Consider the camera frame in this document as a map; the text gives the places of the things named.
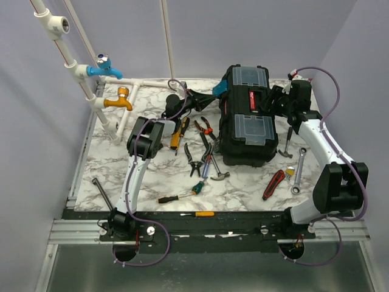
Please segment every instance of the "orange faucet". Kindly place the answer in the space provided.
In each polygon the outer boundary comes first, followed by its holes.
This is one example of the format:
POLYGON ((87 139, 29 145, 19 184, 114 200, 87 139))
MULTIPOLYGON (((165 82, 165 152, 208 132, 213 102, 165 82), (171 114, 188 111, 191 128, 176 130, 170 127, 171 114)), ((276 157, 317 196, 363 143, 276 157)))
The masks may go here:
POLYGON ((116 106, 118 108, 127 108, 128 111, 132 111, 133 110, 133 106, 130 104, 130 102, 127 100, 127 97, 128 97, 128 94, 129 94, 129 89, 127 87, 119 87, 117 89, 117 96, 118 96, 118 100, 108 100, 108 99, 105 99, 104 100, 104 106, 107 108, 109 106, 116 106))

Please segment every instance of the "marble tabletop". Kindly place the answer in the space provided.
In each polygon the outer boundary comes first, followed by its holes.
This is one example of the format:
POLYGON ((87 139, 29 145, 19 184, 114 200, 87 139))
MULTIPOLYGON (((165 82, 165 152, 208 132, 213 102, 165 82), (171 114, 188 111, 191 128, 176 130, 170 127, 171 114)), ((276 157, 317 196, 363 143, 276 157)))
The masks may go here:
MULTIPOLYGON (((185 80, 188 87, 199 92, 211 93, 212 88, 219 80, 185 80)), ((286 80, 271 80, 270 87, 276 85, 284 86, 286 80)), ((120 85, 108 83, 105 86, 104 98, 117 99, 117 88, 120 85)), ((128 124, 124 130, 123 139, 120 145, 114 145, 104 132, 99 120, 95 123, 91 144, 88 150, 85 166, 83 169, 80 187, 76 194, 76 211, 103 211, 108 210, 102 196, 91 181, 97 177, 105 189, 113 204, 120 196, 122 185, 128 167, 128 153, 126 149, 127 138, 131 132, 138 116, 147 118, 159 117, 165 108, 165 99, 172 93, 169 89, 141 87, 133 104, 133 112, 130 115, 128 124)), ((317 110, 316 100, 312 94, 312 109, 317 110)), ((105 109, 109 120, 120 121, 123 114, 121 109, 105 109)), ((164 147, 157 156, 152 159, 145 173, 143 184, 139 192, 139 211, 263 211, 263 210, 284 210, 287 207, 299 204, 311 195, 316 181, 320 175, 320 167, 316 158, 309 151, 305 141, 296 134, 292 135, 289 153, 294 157, 285 158, 277 154, 273 160, 260 168, 253 168, 246 165, 226 166, 220 155, 215 159, 222 172, 230 172, 231 176, 223 181, 206 180, 201 193, 196 196, 188 196, 179 201, 167 204, 158 204, 157 199, 162 196, 183 196, 191 192, 191 188, 200 179, 196 174, 189 177, 191 166, 188 164, 184 153, 184 144, 188 143, 194 160, 200 160, 205 148, 201 141, 198 130, 193 124, 194 120, 206 117, 218 134, 220 110, 218 102, 209 105, 203 112, 193 111, 190 114, 190 126, 182 140, 182 146, 178 155, 170 150, 170 139, 162 141, 164 147), (303 173, 301 176, 301 194, 291 194, 291 186, 294 177, 290 181, 284 179, 275 189, 274 194, 267 201, 262 200, 263 192, 274 173, 279 169, 286 170, 287 167, 297 168, 298 149, 307 148, 303 173)), ((289 125, 286 119, 276 117, 276 129, 279 136, 278 147, 283 150, 289 125)), ((211 164, 209 176, 215 176, 216 170, 211 164)))

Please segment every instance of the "toolbox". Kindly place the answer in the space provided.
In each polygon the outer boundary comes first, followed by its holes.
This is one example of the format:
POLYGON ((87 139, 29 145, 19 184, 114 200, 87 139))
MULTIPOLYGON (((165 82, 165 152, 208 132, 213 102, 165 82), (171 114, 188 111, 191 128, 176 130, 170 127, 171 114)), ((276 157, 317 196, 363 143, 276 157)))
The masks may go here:
POLYGON ((261 111, 261 102, 269 95, 267 68, 230 66, 219 93, 220 154, 226 165, 261 167, 277 152, 278 135, 274 115, 261 111))

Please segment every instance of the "red utility knife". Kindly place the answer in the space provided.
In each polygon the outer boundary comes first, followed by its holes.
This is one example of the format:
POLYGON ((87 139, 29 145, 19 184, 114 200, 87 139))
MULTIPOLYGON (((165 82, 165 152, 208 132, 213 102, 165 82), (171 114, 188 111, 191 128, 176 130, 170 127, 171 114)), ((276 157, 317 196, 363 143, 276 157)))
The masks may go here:
POLYGON ((282 169, 280 169, 279 171, 277 171, 272 180, 270 181, 270 183, 267 185, 266 187, 266 190, 263 192, 263 196, 262 196, 262 200, 266 201, 268 198, 270 198, 273 193, 274 193, 274 190, 275 188, 277 187, 277 185, 282 182, 282 180, 285 178, 285 173, 282 169))

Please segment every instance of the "gray floor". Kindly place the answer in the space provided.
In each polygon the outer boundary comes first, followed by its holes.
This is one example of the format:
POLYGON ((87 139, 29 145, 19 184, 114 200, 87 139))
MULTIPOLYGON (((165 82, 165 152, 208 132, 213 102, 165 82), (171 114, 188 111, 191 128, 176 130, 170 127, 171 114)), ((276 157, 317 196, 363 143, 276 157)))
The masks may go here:
MULTIPOLYGON (((309 243, 301 258, 320 262, 335 243, 309 243)), ((142 262, 157 255, 143 255, 142 262)), ((279 254, 170 254, 149 268, 113 264, 110 246, 60 246, 49 290, 63 291, 374 291, 358 242, 345 243, 338 261, 304 267, 279 254)))

